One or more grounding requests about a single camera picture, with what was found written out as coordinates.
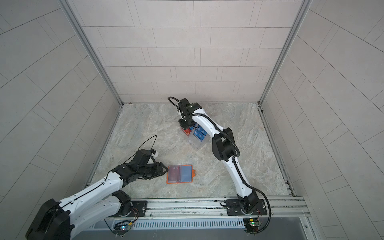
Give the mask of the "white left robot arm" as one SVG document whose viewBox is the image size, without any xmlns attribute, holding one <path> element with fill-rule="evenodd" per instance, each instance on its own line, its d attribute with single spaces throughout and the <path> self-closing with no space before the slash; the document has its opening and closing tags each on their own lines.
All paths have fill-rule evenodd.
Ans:
<svg viewBox="0 0 384 240">
<path fill-rule="evenodd" d="M 46 201 L 28 228 L 26 239 L 71 240 L 104 218 L 130 214 L 138 217 L 139 210 L 122 189 L 137 179 L 151 180 L 167 173 L 168 168 L 156 162 L 157 156 L 153 149 L 138 150 L 93 185 L 60 201 Z"/>
</svg>

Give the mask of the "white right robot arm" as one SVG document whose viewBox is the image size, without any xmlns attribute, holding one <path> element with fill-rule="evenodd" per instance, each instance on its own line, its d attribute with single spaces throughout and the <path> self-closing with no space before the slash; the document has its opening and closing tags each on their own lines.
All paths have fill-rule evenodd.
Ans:
<svg viewBox="0 0 384 240">
<path fill-rule="evenodd" d="M 261 213 L 262 208 L 271 213 L 271 206 L 266 195 L 250 185 L 238 160 L 241 155 L 237 147 L 233 132 L 230 128 L 223 128 L 212 120 L 198 103 L 190 103 L 186 98 L 178 100 L 169 97 L 170 103 L 178 109 L 179 124 L 186 130 L 195 125 L 202 127 L 212 138 L 212 152 L 217 160 L 222 161 L 235 184 L 242 211 L 246 215 L 254 212 Z"/>
</svg>

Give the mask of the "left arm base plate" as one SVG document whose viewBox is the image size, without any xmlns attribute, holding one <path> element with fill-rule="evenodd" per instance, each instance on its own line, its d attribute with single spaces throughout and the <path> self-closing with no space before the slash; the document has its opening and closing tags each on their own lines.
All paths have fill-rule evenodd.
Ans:
<svg viewBox="0 0 384 240">
<path fill-rule="evenodd" d="M 137 218 L 144 217 L 146 213 L 147 201 L 131 201 L 123 204 L 118 213 L 114 217 L 120 218 Z"/>
</svg>

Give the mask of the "orange card holder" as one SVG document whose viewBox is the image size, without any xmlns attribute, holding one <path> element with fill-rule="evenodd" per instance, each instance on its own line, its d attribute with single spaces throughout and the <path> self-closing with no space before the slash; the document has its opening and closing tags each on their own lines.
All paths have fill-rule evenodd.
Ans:
<svg viewBox="0 0 384 240">
<path fill-rule="evenodd" d="M 173 165 L 168 169 L 167 184 L 192 183 L 196 176 L 193 165 Z"/>
</svg>

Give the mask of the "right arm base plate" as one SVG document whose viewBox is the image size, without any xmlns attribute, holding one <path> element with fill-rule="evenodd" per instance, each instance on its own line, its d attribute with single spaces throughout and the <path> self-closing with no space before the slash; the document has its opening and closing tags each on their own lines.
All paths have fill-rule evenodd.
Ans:
<svg viewBox="0 0 384 240">
<path fill-rule="evenodd" d="M 247 203 L 244 200 L 228 199 L 220 203 L 227 210 L 228 216 L 253 216 L 268 215 L 267 204 L 263 199 L 254 203 Z"/>
</svg>

